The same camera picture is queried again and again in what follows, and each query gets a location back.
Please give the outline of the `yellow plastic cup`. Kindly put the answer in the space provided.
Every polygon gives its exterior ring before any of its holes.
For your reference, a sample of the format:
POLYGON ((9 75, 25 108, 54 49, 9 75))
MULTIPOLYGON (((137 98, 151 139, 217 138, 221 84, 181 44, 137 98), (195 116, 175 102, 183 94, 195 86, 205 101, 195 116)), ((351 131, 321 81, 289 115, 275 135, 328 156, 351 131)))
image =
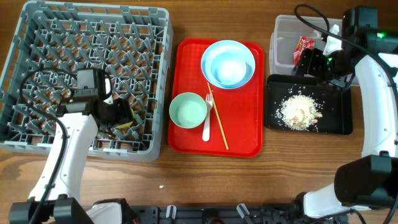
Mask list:
POLYGON ((130 125, 134 122, 134 120, 135 120, 135 114, 134 114, 134 111, 133 111, 132 108, 131 108, 130 110, 131 110, 131 114, 132 114, 132 120, 131 120, 130 122, 128 122, 128 123, 124 123, 124 124, 120 124, 119 126, 116 126, 117 129, 126 129, 126 128, 129 128, 130 125))

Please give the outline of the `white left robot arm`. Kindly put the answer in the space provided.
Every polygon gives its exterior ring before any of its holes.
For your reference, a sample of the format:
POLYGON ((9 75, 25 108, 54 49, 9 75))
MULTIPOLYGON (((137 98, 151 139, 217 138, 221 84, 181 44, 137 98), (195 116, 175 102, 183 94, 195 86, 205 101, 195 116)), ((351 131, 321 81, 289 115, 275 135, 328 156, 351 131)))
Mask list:
POLYGON ((113 94, 110 75, 97 68, 72 73, 76 88, 57 105, 55 114, 29 103, 27 108, 56 122, 55 138, 47 162, 26 202, 13 203, 10 223, 138 223, 126 199, 100 200, 89 210, 79 203, 81 178, 89 148, 101 128, 111 129, 134 117, 127 100, 105 101, 113 94))

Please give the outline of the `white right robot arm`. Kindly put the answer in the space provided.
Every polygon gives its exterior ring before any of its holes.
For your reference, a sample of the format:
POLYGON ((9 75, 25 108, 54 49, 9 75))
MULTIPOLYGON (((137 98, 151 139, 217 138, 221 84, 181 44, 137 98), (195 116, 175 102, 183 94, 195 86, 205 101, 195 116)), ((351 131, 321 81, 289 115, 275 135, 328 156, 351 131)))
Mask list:
POLYGON ((329 82, 344 75, 358 79, 363 102, 364 143, 361 158, 341 166, 332 184, 297 195, 293 220, 312 222, 359 213, 397 210, 397 33, 380 30, 375 7, 345 11, 340 49, 328 50, 306 73, 329 82))

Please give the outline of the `clear plastic waste bin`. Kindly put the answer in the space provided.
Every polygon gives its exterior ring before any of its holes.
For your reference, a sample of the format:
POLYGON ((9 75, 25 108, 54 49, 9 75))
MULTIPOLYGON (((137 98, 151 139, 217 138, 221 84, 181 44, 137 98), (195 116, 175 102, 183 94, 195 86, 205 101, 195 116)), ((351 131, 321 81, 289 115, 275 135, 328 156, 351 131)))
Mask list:
POLYGON ((301 36, 315 41, 315 48, 324 50, 327 38, 312 29, 295 16, 279 15, 275 20, 275 28, 271 35, 269 66, 271 74, 290 75, 294 68, 294 51, 301 36))

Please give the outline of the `black food waste tray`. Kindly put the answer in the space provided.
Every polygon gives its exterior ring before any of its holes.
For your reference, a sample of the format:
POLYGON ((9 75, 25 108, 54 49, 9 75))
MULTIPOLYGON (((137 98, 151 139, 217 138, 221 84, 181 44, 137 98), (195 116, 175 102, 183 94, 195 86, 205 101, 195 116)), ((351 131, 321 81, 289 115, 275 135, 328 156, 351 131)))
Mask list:
POLYGON ((265 126, 271 129, 291 130, 282 120, 283 102, 295 95, 308 96, 323 116, 310 125, 309 132, 349 135, 353 132, 351 92, 329 91, 317 85, 311 77, 270 75, 267 79, 265 126))

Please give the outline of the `grey dishwasher rack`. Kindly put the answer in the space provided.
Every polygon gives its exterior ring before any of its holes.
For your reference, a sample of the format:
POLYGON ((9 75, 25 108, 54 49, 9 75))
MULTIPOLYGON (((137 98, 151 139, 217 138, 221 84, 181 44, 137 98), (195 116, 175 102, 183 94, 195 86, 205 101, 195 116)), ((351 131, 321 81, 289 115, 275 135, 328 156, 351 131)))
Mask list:
POLYGON ((126 99, 135 120, 99 133, 89 154, 103 159, 154 161, 160 154, 164 96, 174 30, 159 7, 29 1, 22 8, 1 73, 1 147, 48 154, 54 114, 76 88, 79 69, 108 72, 113 99, 126 99))

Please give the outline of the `red candy wrapper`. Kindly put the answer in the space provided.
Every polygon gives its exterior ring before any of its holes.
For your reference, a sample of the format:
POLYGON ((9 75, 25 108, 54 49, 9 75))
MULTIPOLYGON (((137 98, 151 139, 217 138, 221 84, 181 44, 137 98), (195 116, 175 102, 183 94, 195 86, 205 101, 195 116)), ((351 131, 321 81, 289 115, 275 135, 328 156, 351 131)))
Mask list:
POLYGON ((305 49, 313 49, 314 45, 315 45, 315 41, 313 39, 310 39, 305 36, 301 36, 301 38, 299 39, 298 44, 295 48, 294 54, 293 54, 293 56, 294 56, 293 64, 294 65, 298 64, 302 52, 305 49))

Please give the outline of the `pile of rice scraps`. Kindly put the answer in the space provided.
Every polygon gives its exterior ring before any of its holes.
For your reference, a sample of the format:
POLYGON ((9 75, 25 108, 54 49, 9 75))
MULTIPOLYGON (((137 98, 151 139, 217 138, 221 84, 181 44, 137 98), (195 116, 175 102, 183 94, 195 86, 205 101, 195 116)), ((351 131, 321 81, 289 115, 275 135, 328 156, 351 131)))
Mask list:
POLYGON ((280 128, 293 131, 309 131, 310 128, 318 129, 319 119, 323 117, 323 100, 315 97, 314 92, 306 93, 305 88, 290 87, 287 96, 281 100, 274 100, 272 117, 277 120, 280 128))

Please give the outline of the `light blue bowl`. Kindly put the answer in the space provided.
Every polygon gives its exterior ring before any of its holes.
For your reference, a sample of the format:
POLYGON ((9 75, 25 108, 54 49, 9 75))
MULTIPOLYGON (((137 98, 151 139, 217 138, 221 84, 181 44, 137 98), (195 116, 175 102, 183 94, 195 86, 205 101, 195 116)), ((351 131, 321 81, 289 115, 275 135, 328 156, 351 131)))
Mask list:
POLYGON ((246 75, 246 62, 242 55, 225 52, 217 55, 210 65, 216 82, 221 86, 239 83, 246 75))

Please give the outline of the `light blue plate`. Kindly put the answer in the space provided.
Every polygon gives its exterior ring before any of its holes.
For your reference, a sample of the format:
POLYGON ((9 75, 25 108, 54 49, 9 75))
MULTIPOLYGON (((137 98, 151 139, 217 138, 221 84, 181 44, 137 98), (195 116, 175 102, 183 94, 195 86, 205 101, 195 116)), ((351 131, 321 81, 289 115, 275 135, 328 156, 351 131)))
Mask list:
POLYGON ((214 44, 211 44, 203 53, 201 57, 201 70, 203 76, 207 79, 209 83, 212 85, 222 88, 222 89, 237 89, 244 86, 254 75, 255 68, 256 68, 256 61, 254 58, 253 53, 242 43, 234 41, 234 40, 221 40, 217 41, 214 44), (242 55, 246 62, 246 75, 244 78, 237 84, 231 86, 221 86, 218 84, 213 77, 211 72, 211 62, 213 59, 222 53, 225 52, 235 52, 242 55))

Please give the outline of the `red plastic tray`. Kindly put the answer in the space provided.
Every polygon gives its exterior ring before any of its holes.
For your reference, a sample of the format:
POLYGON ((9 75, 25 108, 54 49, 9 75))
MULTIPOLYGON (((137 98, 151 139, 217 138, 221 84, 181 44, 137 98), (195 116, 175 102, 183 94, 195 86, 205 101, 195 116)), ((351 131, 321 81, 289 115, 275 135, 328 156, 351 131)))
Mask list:
MULTIPOLYGON (((204 98, 209 94, 201 71, 204 51, 213 39, 185 39, 177 50, 172 96, 192 92, 204 98)), ((210 85, 223 125, 229 150, 226 150, 214 108, 210 115, 210 140, 202 140, 203 126, 183 129, 169 123, 168 142, 178 152, 215 156, 254 157, 262 150, 264 121, 265 53, 255 42, 243 43, 254 55, 253 77, 242 87, 224 90, 210 85)))

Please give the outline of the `white plastic fork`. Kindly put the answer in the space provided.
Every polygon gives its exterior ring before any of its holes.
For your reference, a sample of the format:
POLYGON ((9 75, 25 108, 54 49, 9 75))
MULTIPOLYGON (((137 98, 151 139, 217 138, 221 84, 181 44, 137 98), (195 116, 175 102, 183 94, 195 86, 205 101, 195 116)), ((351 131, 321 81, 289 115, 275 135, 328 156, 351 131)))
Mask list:
POLYGON ((213 97, 211 93, 206 95, 205 103, 207 107, 207 114, 203 127, 202 140, 207 142, 210 140, 210 114, 211 114, 211 109, 213 107, 213 97))

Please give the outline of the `wooden chopstick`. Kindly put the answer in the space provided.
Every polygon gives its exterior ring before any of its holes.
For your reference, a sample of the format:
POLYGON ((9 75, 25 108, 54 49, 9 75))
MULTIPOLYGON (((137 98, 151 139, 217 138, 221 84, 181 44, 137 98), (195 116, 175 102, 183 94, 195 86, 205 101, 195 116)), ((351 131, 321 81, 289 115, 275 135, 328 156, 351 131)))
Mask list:
POLYGON ((226 140, 226 136, 225 136, 225 133, 224 133, 223 125, 222 125, 221 118, 220 118, 220 115, 219 115, 219 112, 218 112, 218 108, 217 108, 217 105, 216 105, 215 97, 213 96, 213 90, 211 89, 211 86, 210 86, 209 82, 207 82, 207 86, 208 86, 209 93, 211 95, 212 104, 213 104, 213 107, 214 107, 214 110, 215 110, 215 114, 216 114, 216 117, 217 117, 217 120, 218 120, 218 124, 219 124, 219 127, 220 127, 220 131, 221 131, 221 135, 222 135, 222 138, 223 138, 223 142, 224 142, 225 148, 226 148, 226 150, 229 150, 229 145, 228 145, 228 142, 226 140))

